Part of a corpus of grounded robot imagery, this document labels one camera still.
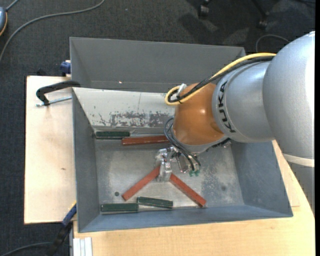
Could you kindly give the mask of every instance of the wooden board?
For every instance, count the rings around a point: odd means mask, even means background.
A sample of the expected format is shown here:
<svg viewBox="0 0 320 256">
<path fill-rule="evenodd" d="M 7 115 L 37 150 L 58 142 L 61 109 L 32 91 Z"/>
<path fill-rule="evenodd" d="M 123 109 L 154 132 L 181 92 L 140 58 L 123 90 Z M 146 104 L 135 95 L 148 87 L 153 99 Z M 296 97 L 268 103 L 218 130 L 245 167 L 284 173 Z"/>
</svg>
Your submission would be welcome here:
<svg viewBox="0 0 320 256">
<path fill-rule="evenodd" d="M 24 223 L 61 221 L 76 199 L 72 102 L 36 107 L 36 91 L 70 78 L 28 76 L 25 108 Z M 71 95 L 64 89 L 49 100 Z"/>
<path fill-rule="evenodd" d="M 68 78 L 28 76 L 26 92 L 24 222 L 62 221 L 76 198 L 71 101 L 49 107 L 36 90 Z M 55 99 L 69 92 L 50 93 Z M 93 255 L 270 255 L 315 254 L 315 218 L 308 201 L 273 142 L 294 217 L 78 233 L 92 237 Z"/>
</svg>

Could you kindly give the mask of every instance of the black cord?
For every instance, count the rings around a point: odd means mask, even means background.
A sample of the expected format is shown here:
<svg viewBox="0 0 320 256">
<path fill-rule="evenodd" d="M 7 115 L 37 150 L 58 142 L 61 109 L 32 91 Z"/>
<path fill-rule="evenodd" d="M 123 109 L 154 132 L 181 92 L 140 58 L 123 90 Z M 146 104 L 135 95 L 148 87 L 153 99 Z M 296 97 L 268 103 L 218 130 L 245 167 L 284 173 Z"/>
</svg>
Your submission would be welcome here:
<svg viewBox="0 0 320 256">
<path fill-rule="evenodd" d="M 190 165 L 191 165 L 191 168 L 192 170 L 194 171 L 195 170 L 195 165 L 194 163 L 192 162 L 191 159 L 193 159 L 195 162 L 197 162 L 197 164 L 199 165 L 199 167 L 201 167 L 201 164 L 199 162 L 199 160 L 197 159 L 196 156 L 192 155 L 192 153 L 190 153 L 187 149 L 185 149 L 176 139 L 174 139 L 173 135 L 170 136 L 169 135 L 169 132 L 172 133 L 172 126 L 173 126 L 173 123 L 170 125 L 170 127 L 167 129 L 167 126 L 168 126 L 168 123 L 170 121 L 172 121 L 174 118 L 171 117 L 168 119 L 168 121 L 165 123 L 164 125 L 164 135 L 166 136 L 166 138 L 168 139 L 168 141 L 170 141 L 171 144 L 173 144 L 179 151 L 181 151 L 181 153 L 184 154 L 184 156 L 187 158 L 187 160 L 189 161 Z"/>
<path fill-rule="evenodd" d="M 168 96 L 168 102 L 170 103 L 174 103 L 174 102 L 178 102 L 181 101 L 182 99 L 186 98 L 187 96 L 189 96 L 190 94 L 193 94 L 195 91 L 199 90 L 200 88 L 206 86 L 207 84 L 211 83 L 212 81 L 215 81 L 217 79 L 220 79 L 222 77 L 224 77 L 226 74 L 242 67 L 248 64 L 252 64 L 252 63 L 258 63 L 258 62 L 267 62 L 267 61 L 271 61 L 273 59 L 273 56 L 263 56 L 263 57 L 256 57 L 253 59 L 248 59 L 248 60 L 244 60 L 236 65 L 234 65 L 233 67 L 229 68 L 228 70 L 216 75 L 215 77 L 212 78 L 212 75 L 207 77 L 205 80 L 201 81 L 200 83 L 198 83 L 195 87 L 193 87 L 190 91 L 188 91 L 187 93 L 185 93 L 182 96 L 178 96 L 176 97 L 176 99 L 171 99 L 171 97 L 177 93 L 177 90 L 174 90 L 171 92 L 171 94 Z"/>
<path fill-rule="evenodd" d="M 258 52 L 258 44 L 259 44 L 260 40 L 263 39 L 263 38 L 276 38 L 276 39 L 283 40 L 283 41 L 285 41 L 285 42 L 287 42 L 287 43 L 290 43 L 290 41 L 289 41 L 288 39 L 286 39 L 286 38 L 284 38 L 284 37 L 282 37 L 282 36 L 280 36 L 280 35 L 276 35 L 276 34 L 265 34 L 265 35 L 263 35 L 263 36 L 260 36 L 260 37 L 257 39 L 257 41 L 255 42 L 255 51 L 256 51 L 256 52 Z"/>
<path fill-rule="evenodd" d="M 37 21 L 41 21 L 41 20 L 44 20 L 44 19 L 47 19 L 47 18 L 52 18 L 52 17 L 57 17 L 57 16 L 65 16 L 65 15 L 73 15 L 73 14 L 81 14 L 81 13 L 84 13 L 84 12 L 88 12 L 88 11 L 91 11 L 91 10 L 94 10 L 96 8 L 98 8 L 99 6 L 101 6 L 103 3 L 105 2 L 105 0 L 102 0 L 100 3 L 96 4 L 95 6 L 93 7 L 89 7 L 87 9 L 82 9 L 82 10 L 74 10 L 74 11 L 67 11 L 67 12 L 61 12 L 61 13 L 54 13 L 54 14 L 49 14 L 49 15 L 45 15 L 45 16 L 42 16 L 42 17 L 38 17 L 38 18 L 34 18 L 33 20 L 30 20 L 28 21 L 27 23 L 23 24 L 21 27 L 19 27 L 16 31 L 13 32 L 13 34 L 9 37 L 9 39 L 6 41 L 6 43 L 4 44 L 3 46 L 3 49 L 0 53 L 0 64 L 1 64 L 1 60 L 4 56 L 4 53 L 5 53 L 5 50 L 8 46 L 8 44 L 10 43 L 11 39 L 19 32 L 21 31 L 22 29 L 24 29 L 25 27 L 29 26 L 30 24 L 32 23 L 35 23 Z"/>
<path fill-rule="evenodd" d="M 24 250 L 24 249 L 28 249 L 28 248 L 32 248 L 32 247 L 38 247 L 38 246 L 46 246 L 46 245 L 51 245 L 52 242 L 39 242 L 39 243 L 33 243 L 33 244 L 29 244 L 29 245 L 26 245 L 26 246 L 22 246 L 22 247 L 19 247 L 17 249 L 14 249 L 14 250 L 11 250 L 5 254 L 2 254 L 0 256 L 8 256 L 8 255 L 12 255 L 13 253 L 15 252 L 18 252 L 18 251 L 21 251 L 21 250 Z"/>
<path fill-rule="evenodd" d="M 13 1 L 13 2 L 5 9 L 5 11 L 6 11 L 6 12 L 9 11 L 9 9 L 10 9 L 12 6 L 14 6 L 18 1 L 19 1 L 19 0 Z"/>
</svg>

